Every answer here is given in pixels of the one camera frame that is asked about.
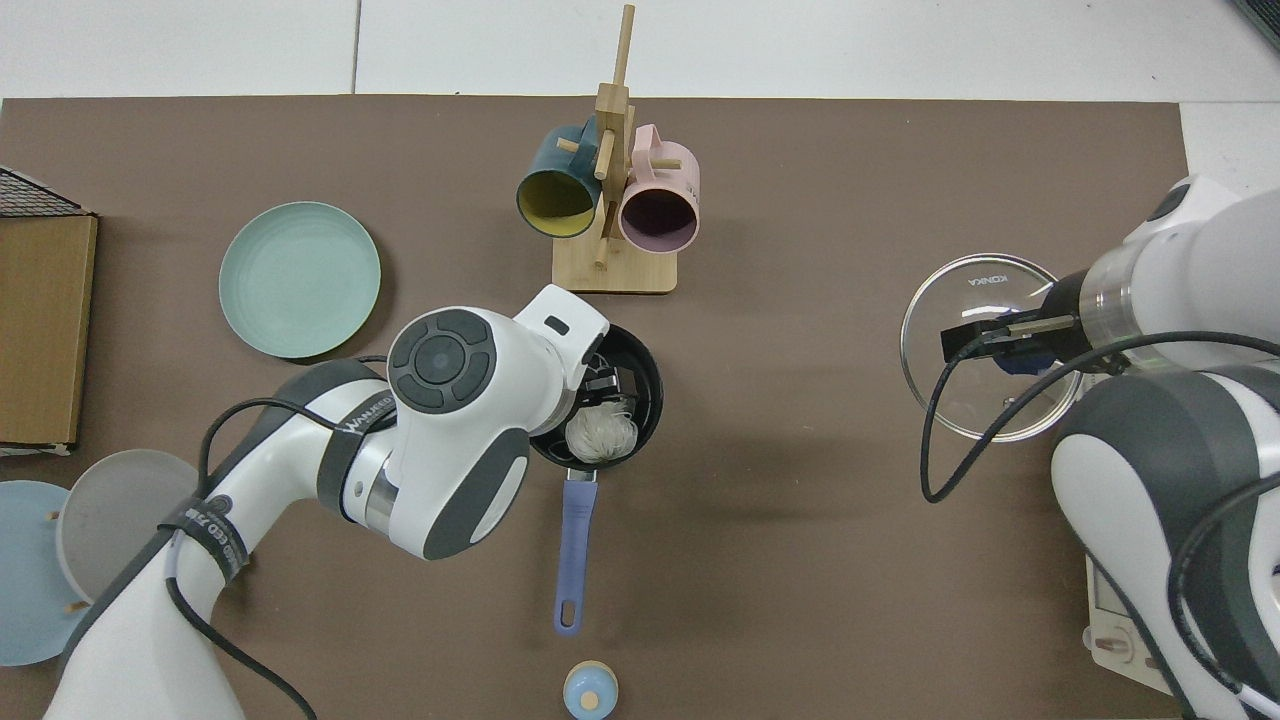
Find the brown table mat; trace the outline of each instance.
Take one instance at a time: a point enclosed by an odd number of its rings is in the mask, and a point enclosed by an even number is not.
[[[649,446],[600,477],[582,633],[552,630],[562,471],[540,459],[498,530],[435,564],[315,503],[289,510],[215,625],[321,717],[566,717],[561,684],[586,659],[617,671],[620,720],[1172,715],[1080,644],[1083,555],[1047,441],[993,448],[942,506],[920,498],[897,331],[956,256],[1066,274],[1117,243],[1185,174],[1178,108],[635,104],[698,155],[703,231],[672,295],[593,296],[653,350],[667,402]],[[82,445],[0,461],[0,479],[69,486],[129,447],[195,461],[219,411],[300,370],[242,343],[218,305],[228,242],[273,205],[335,204],[381,252],[379,304],[332,356],[385,352],[442,305],[517,311],[548,282],[550,241],[520,219],[516,183],[590,106],[5,101],[0,163],[102,219]],[[936,438],[941,474],[965,443]],[[225,665],[250,717],[294,715]],[[52,662],[0,670],[0,716],[37,717],[55,682]]]

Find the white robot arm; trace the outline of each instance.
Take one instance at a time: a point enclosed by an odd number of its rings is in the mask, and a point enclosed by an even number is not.
[[[1268,363],[1280,351],[1277,268],[1280,191],[1240,200],[1192,177],[1119,247],[1057,282],[1038,311],[943,333],[948,368],[966,356],[1065,364],[1024,398],[1076,366],[1143,370],[1098,384],[1064,418],[1053,488],[1188,717],[1280,719],[1280,606],[1271,584],[1280,492],[1265,484],[1280,473],[1280,374]],[[1203,333],[1221,334],[1187,342]],[[1148,345],[1161,334],[1178,342]],[[929,489],[922,464],[925,497],[941,500],[955,487],[1021,400],[942,491]],[[1240,492],[1253,496],[1221,521],[1202,523]],[[1171,575],[1198,524],[1202,546]],[[1184,597],[1171,598],[1179,577]]]
[[[428,560],[471,547],[509,507],[529,437],[572,411],[608,331],[586,302],[548,286],[513,319],[474,307],[415,319],[392,345],[389,387],[355,360],[285,383],[275,397],[324,423],[261,414],[209,497],[175,516],[186,532],[159,533],[77,628],[45,717],[243,717],[166,578],[207,620],[284,509],[312,497]]]

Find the green plate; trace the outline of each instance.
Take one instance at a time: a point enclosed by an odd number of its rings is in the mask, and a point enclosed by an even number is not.
[[[276,357],[342,345],[369,319],[383,272],[369,232],[324,202],[250,220],[223,256],[218,297],[236,334]]]

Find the robot control button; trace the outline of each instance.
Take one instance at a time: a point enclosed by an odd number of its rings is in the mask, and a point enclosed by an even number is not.
[[[424,410],[438,410],[444,407],[444,393],[438,389],[422,387],[411,375],[401,375],[396,380],[396,389],[412,405],[419,405]]]
[[[458,377],[466,352],[462,343],[448,336],[429,337],[413,356],[417,375],[431,384],[444,384]]]
[[[442,331],[457,333],[467,345],[476,345],[489,338],[489,329],[485,322],[475,313],[466,310],[447,310],[436,315],[435,324]]]
[[[1174,190],[1170,190],[1169,195],[1166,195],[1165,199],[1160,201],[1160,205],[1157,205],[1156,209],[1151,211],[1151,217],[1147,218],[1147,222],[1149,223],[1152,220],[1158,220],[1160,218],[1164,218],[1165,215],[1176,210],[1178,206],[1183,204],[1183,199],[1187,197],[1187,191],[1190,190],[1190,187],[1192,187],[1190,183],[1187,183],[1187,184],[1180,184]]]
[[[489,354],[472,352],[471,364],[467,365],[467,372],[462,373],[458,382],[453,383],[453,398],[458,402],[467,402],[471,400],[476,395],[476,391],[480,389],[480,383],[484,382],[484,377],[488,372]]]
[[[413,346],[417,341],[426,337],[428,328],[426,323],[415,323],[401,333],[399,341],[392,347],[392,368],[403,368],[408,365],[408,359],[413,354]]]

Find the black strap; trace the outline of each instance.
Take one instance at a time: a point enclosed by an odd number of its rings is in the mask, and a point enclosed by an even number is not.
[[[248,564],[248,550],[239,537],[236,525],[227,519],[230,498],[219,495],[210,500],[191,498],[189,503],[179,505],[172,515],[156,525],[159,529],[182,530],[187,537],[204,546],[205,551],[218,562],[223,580],[232,582],[241,569]]]
[[[356,461],[365,436],[393,411],[396,411],[396,398],[392,397],[390,389],[384,389],[369,396],[338,423],[334,432],[329,433],[329,445],[324,448],[320,469],[316,471],[316,497],[320,505],[348,521],[355,523],[342,509],[342,487],[347,482],[347,473]]]

